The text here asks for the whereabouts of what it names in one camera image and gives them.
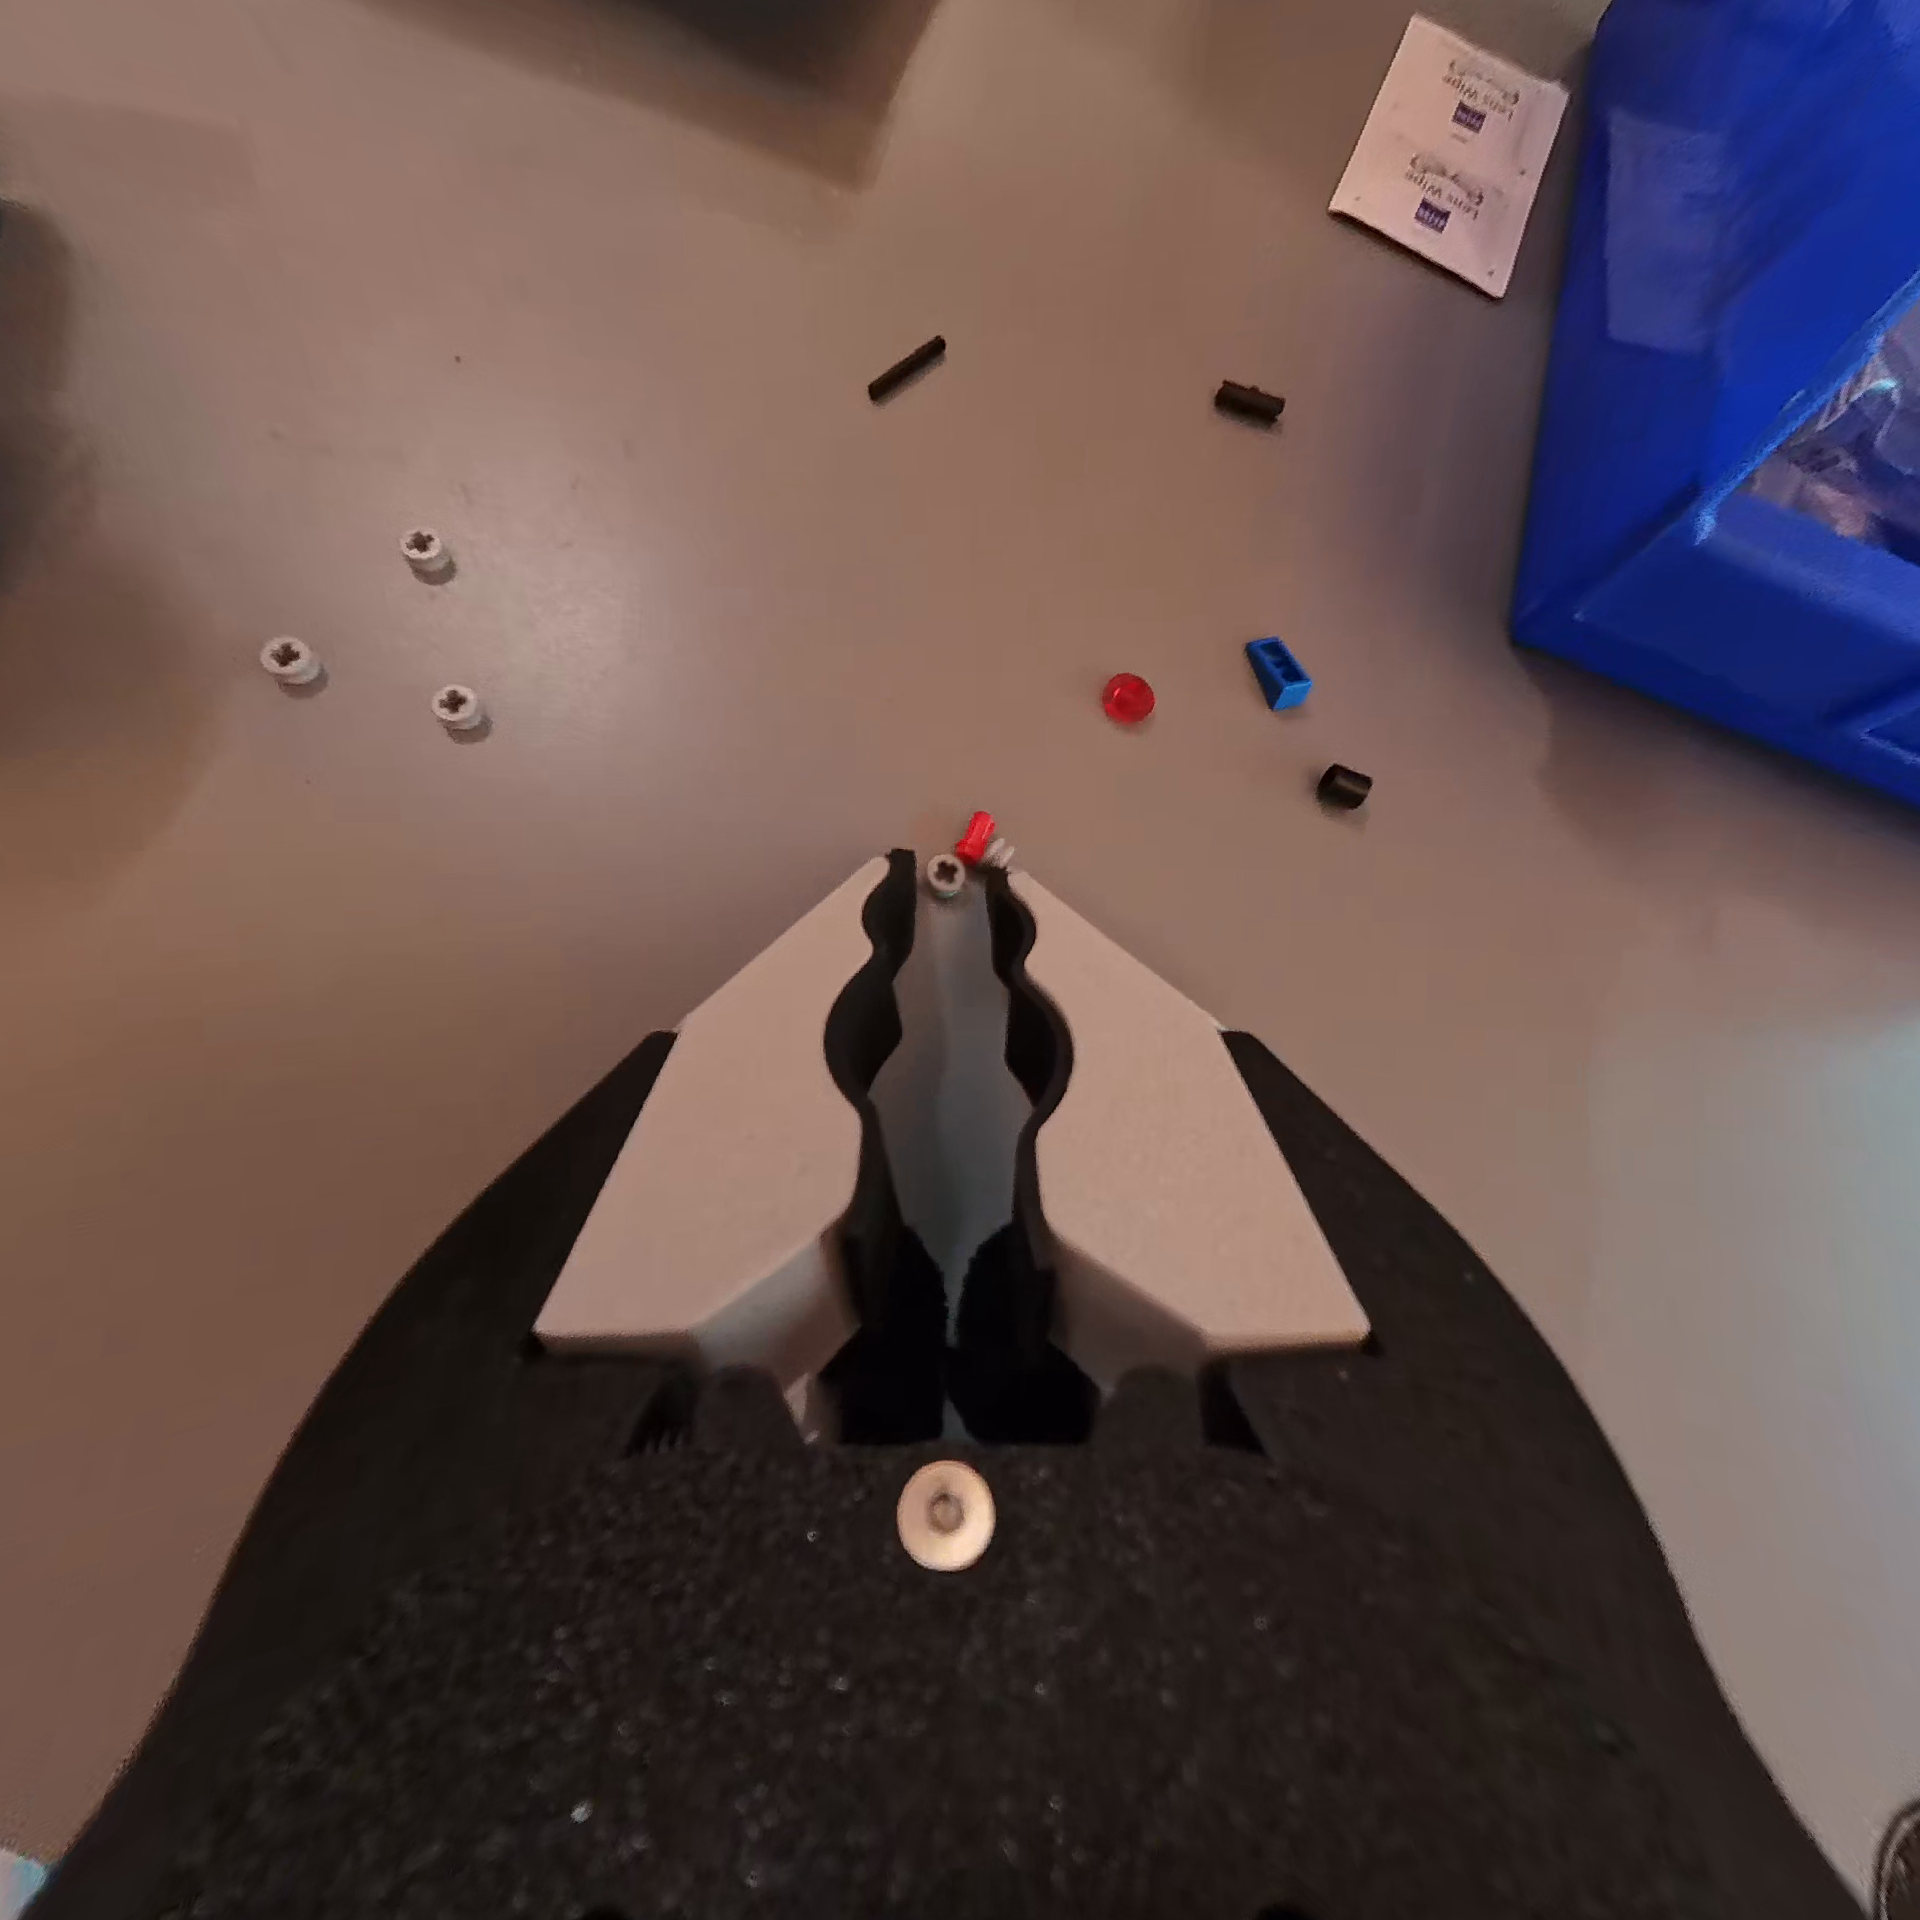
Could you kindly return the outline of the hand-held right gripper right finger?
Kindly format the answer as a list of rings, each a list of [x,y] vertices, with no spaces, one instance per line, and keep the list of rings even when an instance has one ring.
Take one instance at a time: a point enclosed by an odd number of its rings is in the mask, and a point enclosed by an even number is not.
[[[1078,1442],[1143,1367],[1362,1351],[1369,1314],[1226,1030],[1032,875],[981,879],[1028,1116],[954,1312],[962,1425]]]

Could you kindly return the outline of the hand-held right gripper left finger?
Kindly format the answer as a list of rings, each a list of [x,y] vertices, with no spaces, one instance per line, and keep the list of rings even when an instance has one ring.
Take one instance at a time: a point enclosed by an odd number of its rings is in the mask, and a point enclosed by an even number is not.
[[[944,1281],[873,1098],[918,900],[912,853],[869,858],[683,1016],[539,1310],[543,1351],[812,1381],[855,1444],[941,1434]]]

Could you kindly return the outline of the blue plastic bin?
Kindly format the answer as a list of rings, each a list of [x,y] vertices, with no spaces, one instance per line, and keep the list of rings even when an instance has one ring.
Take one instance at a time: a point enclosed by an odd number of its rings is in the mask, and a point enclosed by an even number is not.
[[[1578,140],[1513,640],[1916,806],[1916,565],[1746,487],[1916,300],[1916,3],[1611,3]]]

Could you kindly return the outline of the clear plastic bag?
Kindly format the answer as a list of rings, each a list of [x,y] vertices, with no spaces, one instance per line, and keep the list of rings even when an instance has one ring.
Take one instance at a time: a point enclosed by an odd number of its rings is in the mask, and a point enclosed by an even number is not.
[[[1831,534],[1917,564],[1917,305],[1743,483]]]

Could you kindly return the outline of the white lens wipe packet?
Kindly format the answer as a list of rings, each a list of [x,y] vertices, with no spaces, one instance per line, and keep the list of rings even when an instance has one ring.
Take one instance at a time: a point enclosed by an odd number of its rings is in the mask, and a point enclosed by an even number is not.
[[[1565,110],[1562,82],[1412,14],[1326,210],[1500,300]]]

